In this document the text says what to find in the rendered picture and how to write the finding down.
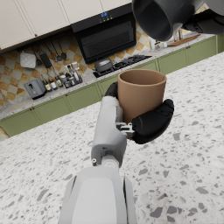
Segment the black hanging ladle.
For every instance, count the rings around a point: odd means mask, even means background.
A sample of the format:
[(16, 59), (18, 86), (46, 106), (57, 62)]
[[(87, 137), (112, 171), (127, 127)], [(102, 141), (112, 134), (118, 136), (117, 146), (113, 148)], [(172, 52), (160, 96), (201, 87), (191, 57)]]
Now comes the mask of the black hanging ladle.
[(57, 42), (58, 42), (58, 44), (59, 44), (59, 48), (60, 48), (60, 50), (61, 50), (61, 58), (62, 58), (63, 60), (65, 60), (65, 59), (67, 58), (67, 55), (66, 55), (65, 52), (63, 52), (62, 47), (61, 47), (60, 42), (59, 42), (58, 39), (57, 39)]

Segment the black range hood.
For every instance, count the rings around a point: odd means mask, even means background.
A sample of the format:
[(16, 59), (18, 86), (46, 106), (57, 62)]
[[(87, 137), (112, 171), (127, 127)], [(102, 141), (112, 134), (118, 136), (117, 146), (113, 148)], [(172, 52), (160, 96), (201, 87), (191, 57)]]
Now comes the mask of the black range hood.
[(136, 20), (131, 3), (71, 24), (87, 64), (134, 46)]

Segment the brown cup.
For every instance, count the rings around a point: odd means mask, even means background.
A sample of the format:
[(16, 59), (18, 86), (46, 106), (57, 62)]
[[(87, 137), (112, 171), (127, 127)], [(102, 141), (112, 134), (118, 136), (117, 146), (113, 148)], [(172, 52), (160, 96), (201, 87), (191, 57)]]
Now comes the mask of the brown cup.
[(150, 69), (130, 69), (118, 75), (118, 101), (123, 110), (122, 120), (133, 118), (158, 107), (164, 98), (166, 77)]

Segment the white hanging oven mitt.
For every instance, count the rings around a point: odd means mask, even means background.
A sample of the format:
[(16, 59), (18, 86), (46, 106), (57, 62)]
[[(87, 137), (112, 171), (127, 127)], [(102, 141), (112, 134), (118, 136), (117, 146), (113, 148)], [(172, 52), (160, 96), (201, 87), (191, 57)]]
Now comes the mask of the white hanging oven mitt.
[(21, 52), (20, 65), (25, 68), (34, 68), (36, 66), (36, 57), (34, 54)]

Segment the black hanging spatula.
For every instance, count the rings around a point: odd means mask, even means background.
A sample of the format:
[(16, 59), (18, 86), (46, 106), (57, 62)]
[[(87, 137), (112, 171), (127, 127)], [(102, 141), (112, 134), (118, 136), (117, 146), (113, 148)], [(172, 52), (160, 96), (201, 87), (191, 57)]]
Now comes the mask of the black hanging spatula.
[(41, 58), (43, 64), (45, 65), (46, 68), (49, 68), (52, 66), (51, 61), (49, 60), (47, 54), (41, 49), (41, 47), (38, 48), (39, 49), (39, 57)]

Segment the black tray of condiment bottles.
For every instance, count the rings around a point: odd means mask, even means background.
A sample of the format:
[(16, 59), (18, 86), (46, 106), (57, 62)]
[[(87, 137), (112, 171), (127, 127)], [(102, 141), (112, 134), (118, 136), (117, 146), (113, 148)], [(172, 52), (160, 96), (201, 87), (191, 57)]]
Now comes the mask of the black tray of condiment bottles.
[(67, 65), (66, 71), (60, 72), (59, 77), (66, 88), (82, 83), (81, 70), (77, 62)]

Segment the cream wall cabinets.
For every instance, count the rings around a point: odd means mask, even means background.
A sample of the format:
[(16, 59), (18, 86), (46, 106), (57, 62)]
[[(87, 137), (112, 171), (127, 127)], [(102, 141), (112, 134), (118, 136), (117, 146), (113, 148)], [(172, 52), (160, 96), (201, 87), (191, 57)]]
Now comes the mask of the cream wall cabinets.
[(107, 15), (132, 0), (0, 0), (0, 53), (83, 19)]

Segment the grey cooking pot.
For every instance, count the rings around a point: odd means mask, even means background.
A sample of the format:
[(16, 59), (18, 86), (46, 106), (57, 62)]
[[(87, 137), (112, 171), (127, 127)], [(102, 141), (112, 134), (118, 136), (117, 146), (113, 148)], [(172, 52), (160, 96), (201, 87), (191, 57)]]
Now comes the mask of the grey cooking pot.
[(98, 73), (109, 70), (112, 66), (113, 66), (113, 63), (110, 58), (100, 59), (94, 63), (94, 69)]

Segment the black gas hob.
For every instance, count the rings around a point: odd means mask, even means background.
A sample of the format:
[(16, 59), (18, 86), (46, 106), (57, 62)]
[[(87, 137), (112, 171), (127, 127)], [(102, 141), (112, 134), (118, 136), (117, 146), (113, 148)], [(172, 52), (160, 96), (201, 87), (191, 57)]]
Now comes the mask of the black gas hob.
[(142, 55), (142, 54), (136, 54), (134, 56), (130, 56), (130, 57), (126, 58), (126, 59), (123, 59), (120, 62), (115, 62), (115, 61), (111, 60), (112, 63), (113, 63), (113, 66), (109, 70), (106, 70), (104, 72), (98, 73), (94, 69), (93, 75), (96, 78), (99, 78), (99, 77), (101, 77), (103, 75), (110, 74), (110, 73), (112, 73), (114, 71), (117, 71), (117, 70), (122, 69), (124, 67), (128, 67), (128, 66), (130, 66), (132, 64), (136, 64), (137, 62), (142, 61), (142, 60), (146, 60), (148, 58), (149, 58), (149, 56), (145, 56), (145, 55)]

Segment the white kettle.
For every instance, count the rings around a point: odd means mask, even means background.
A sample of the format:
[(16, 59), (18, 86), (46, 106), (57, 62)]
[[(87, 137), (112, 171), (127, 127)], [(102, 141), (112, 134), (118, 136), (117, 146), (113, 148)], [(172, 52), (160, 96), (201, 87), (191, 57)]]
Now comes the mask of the white kettle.
[(153, 38), (149, 38), (149, 43), (150, 43), (150, 49), (152, 51), (160, 51), (167, 47), (166, 42), (161, 42), (161, 41), (155, 40)]

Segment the dark grey cup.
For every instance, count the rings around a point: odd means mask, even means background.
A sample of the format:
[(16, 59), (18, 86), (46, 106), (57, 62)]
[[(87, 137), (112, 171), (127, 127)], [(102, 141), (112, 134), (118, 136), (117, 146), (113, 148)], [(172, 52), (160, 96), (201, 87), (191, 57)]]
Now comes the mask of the dark grey cup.
[(132, 0), (132, 11), (148, 36), (167, 41), (202, 4), (203, 0)]

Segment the green base cabinets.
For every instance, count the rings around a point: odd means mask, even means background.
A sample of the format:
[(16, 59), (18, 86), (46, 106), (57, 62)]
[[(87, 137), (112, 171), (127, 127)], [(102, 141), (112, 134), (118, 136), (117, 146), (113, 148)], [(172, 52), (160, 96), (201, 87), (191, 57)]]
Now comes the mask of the green base cabinets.
[[(60, 42), (67, 58), (63, 62), (55, 62), (49, 72), (43, 66), (35, 69), (23, 68), (16, 51), (0, 55), (0, 141), (98, 102), (109, 85), (117, 80), (118, 71), (96, 78), (93, 75), (94, 66), (84, 63), (72, 35), (63, 37)], [(140, 33), (136, 46), (110, 58), (120, 62), (130, 56), (142, 54), (149, 58), (128, 66), (129, 69), (151, 69), (169, 74), (223, 51), (224, 34), (200, 34), (182, 45), (168, 46), (152, 52), (148, 38)], [(71, 62), (78, 63), (82, 83), (70, 88), (60, 87), (36, 100), (29, 96), (24, 87), (26, 82), (65, 72), (66, 66)]]

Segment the grey toaster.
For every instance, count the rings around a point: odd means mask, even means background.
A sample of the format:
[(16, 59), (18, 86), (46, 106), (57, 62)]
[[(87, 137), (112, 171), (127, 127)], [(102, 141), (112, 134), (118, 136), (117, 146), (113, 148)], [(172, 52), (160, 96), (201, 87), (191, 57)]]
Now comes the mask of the grey toaster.
[(46, 87), (40, 78), (26, 82), (24, 87), (33, 100), (36, 100), (46, 94)]

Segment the wooden cutting board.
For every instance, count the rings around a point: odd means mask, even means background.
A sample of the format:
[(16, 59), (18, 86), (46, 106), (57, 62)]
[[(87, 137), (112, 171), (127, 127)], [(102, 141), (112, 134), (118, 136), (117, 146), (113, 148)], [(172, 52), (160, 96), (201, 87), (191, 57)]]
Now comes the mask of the wooden cutting board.
[(167, 46), (179, 46), (179, 45), (182, 45), (182, 44), (184, 44), (184, 43), (186, 43), (186, 42), (188, 42), (188, 41), (191, 41), (191, 40), (193, 40), (193, 39), (196, 39), (199, 35), (200, 35), (200, 34), (194, 35), (194, 36), (189, 37), (189, 38), (183, 38), (183, 39), (178, 40), (178, 41), (176, 41), (176, 42), (173, 42), (173, 43), (171, 43), (171, 44), (169, 44), (169, 45), (167, 45)]

